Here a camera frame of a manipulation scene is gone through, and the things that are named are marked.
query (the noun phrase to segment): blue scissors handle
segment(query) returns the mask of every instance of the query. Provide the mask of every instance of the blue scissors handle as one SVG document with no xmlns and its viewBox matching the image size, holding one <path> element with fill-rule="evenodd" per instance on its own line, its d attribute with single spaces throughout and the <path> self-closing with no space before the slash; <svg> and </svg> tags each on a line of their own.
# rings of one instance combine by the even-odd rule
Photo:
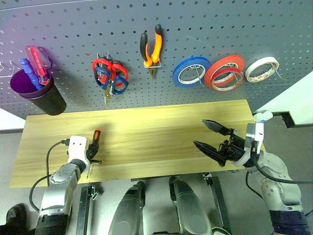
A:
<svg viewBox="0 0 313 235">
<path fill-rule="evenodd" d="M 105 84 L 103 84 L 103 83 L 101 83 L 99 81 L 99 79 L 98 79 L 98 72 L 102 73 L 104 76 L 107 77 Z M 96 80 L 96 83 L 98 84 L 98 86 L 101 87 L 104 90 L 107 89 L 107 85 L 110 83 L 110 76 L 111 76 L 111 73 L 107 69 L 101 68 L 99 66 L 96 66 L 94 68 L 94 79 Z"/>
<path fill-rule="evenodd" d="M 125 87 L 119 91 L 119 90 L 115 89 L 117 83 L 119 83 L 119 84 L 123 83 L 125 85 Z M 123 78 L 119 75 L 116 75 L 114 81 L 112 82 L 112 93 L 113 94 L 122 94 L 126 91 L 127 87 L 128 87 L 128 81 L 125 78 Z"/>
</svg>

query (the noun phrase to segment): pegboard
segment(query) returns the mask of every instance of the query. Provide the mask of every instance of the pegboard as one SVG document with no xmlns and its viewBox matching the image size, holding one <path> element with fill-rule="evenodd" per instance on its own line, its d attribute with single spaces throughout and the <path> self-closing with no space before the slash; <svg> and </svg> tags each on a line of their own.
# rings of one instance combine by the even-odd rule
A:
<svg viewBox="0 0 313 235">
<path fill-rule="evenodd" d="M 312 7 L 310 0 L 2 0 L 0 59 L 18 65 L 26 45 L 43 47 L 54 62 L 51 74 L 66 112 L 234 99 L 247 99 L 255 111 L 312 71 Z M 151 79 L 139 39 L 146 31 L 153 47 L 156 24 L 164 34 L 162 67 Z M 90 65 L 97 52 L 107 51 L 124 63 L 130 85 L 105 106 Z M 228 93 L 181 88 L 172 80 L 184 59 L 203 56 L 214 63 L 231 54 L 243 56 L 246 68 L 273 56 L 285 80 L 273 75 L 259 83 L 245 81 Z M 22 118 L 42 113 L 13 92 L 9 80 L 0 78 L 0 108 Z"/>
</svg>

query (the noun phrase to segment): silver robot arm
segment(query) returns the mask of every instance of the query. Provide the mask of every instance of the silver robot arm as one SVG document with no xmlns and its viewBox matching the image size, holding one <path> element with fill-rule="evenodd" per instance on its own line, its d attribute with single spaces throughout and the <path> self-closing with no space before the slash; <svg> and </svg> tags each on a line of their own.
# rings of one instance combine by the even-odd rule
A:
<svg viewBox="0 0 313 235">
<path fill-rule="evenodd" d="M 284 162 L 274 154 L 260 150 L 264 138 L 263 123 L 249 123 L 246 139 L 237 136 L 235 129 L 229 129 L 221 124 L 203 120 L 211 130 L 222 135 L 230 135 L 230 139 L 220 144 L 219 150 L 199 141 L 194 141 L 196 147 L 205 155 L 224 166 L 227 160 L 234 165 L 245 166 L 259 183 L 264 202 L 269 210 L 274 233 L 276 235 L 309 235 L 309 227 L 303 213 L 301 192 L 297 184 L 280 183 L 264 176 L 260 169 L 268 176 L 279 180 L 292 179 Z"/>
<path fill-rule="evenodd" d="M 72 136 L 68 146 L 68 163 L 50 177 L 44 193 L 36 226 L 36 235 L 64 235 L 71 213 L 72 195 L 83 172 L 90 169 L 86 156 L 88 139 Z"/>
</svg>

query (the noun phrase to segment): wooden tabletop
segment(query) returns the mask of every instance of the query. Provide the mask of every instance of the wooden tabletop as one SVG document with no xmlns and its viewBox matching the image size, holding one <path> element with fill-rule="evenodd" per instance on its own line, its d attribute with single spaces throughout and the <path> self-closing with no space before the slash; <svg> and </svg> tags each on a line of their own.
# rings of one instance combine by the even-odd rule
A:
<svg viewBox="0 0 313 235">
<path fill-rule="evenodd" d="M 239 169 L 231 163 L 219 167 L 194 146 L 198 140 L 218 148 L 228 139 L 202 119 L 237 128 L 243 138 L 247 123 L 254 122 L 246 100 L 28 116 L 10 187 L 31 187 L 45 176 L 45 156 L 54 143 L 72 135 L 92 139 L 96 128 L 102 132 L 94 159 L 102 164 L 92 165 L 80 183 Z M 64 145 L 51 151 L 51 173 L 67 162 L 66 151 Z"/>
</svg>

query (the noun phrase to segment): cable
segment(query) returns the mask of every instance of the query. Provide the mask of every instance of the cable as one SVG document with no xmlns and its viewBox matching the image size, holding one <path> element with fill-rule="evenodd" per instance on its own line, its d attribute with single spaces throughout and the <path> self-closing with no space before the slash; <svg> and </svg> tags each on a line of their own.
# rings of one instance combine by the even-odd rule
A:
<svg viewBox="0 0 313 235">
<path fill-rule="evenodd" d="M 306 213 L 304 216 L 305 217 L 310 217 L 311 215 L 313 215 L 313 210 L 309 211 L 308 213 Z"/>
<path fill-rule="evenodd" d="M 59 141 L 59 142 L 55 143 L 54 145 L 52 145 L 52 146 L 49 148 L 49 150 L 48 150 L 48 152 L 47 152 L 47 156 L 46 156 L 46 158 L 45 158 L 46 176 L 49 175 L 49 154 L 50 154 L 51 150 L 52 150 L 55 146 L 57 146 L 57 145 L 59 145 L 59 144 L 61 144 L 61 143 L 64 143 L 64 141 Z M 50 185 L 49 177 L 47 177 L 47 184 L 48 184 L 48 186 Z"/>
<path fill-rule="evenodd" d="M 295 180 L 283 180 L 283 179 L 278 179 L 275 177 L 272 177 L 270 175 L 268 175 L 266 172 L 264 172 L 257 161 L 256 158 L 256 154 L 255 153 L 251 153 L 250 154 L 251 160 L 253 162 L 253 164 L 255 165 L 255 167 L 259 170 L 259 172 L 264 175 L 265 177 L 269 178 L 270 180 L 276 181 L 276 182 L 280 182 L 280 183 L 285 183 L 285 184 L 303 184 L 303 185 L 309 185 L 309 184 L 313 184 L 313 181 L 295 181 Z"/>
<path fill-rule="evenodd" d="M 51 175 L 46 175 L 42 178 L 40 178 L 39 180 L 36 181 L 36 183 L 34 183 L 33 187 L 31 187 L 30 192 L 29 192 L 29 203 L 31 205 L 32 208 L 34 208 L 35 211 L 39 212 L 39 208 L 36 207 L 36 205 L 33 202 L 33 192 L 35 187 L 37 186 L 37 184 L 39 184 L 39 182 L 41 182 L 42 180 L 44 180 L 45 178 L 49 178 Z"/>
<path fill-rule="evenodd" d="M 263 199 L 261 194 L 259 194 L 256 190 L 254 190 L 253 188 L 250 187 L 250 185 L 248 183 L 249 173 L 250 173 L 249 171 L 246 172 L 246 186 L 248 187 L 248 189 L 250 189 L 252 192 L 254 192 L 256 195 L 258 195 L 259 197 L 261 197 Z"/>
</svg>

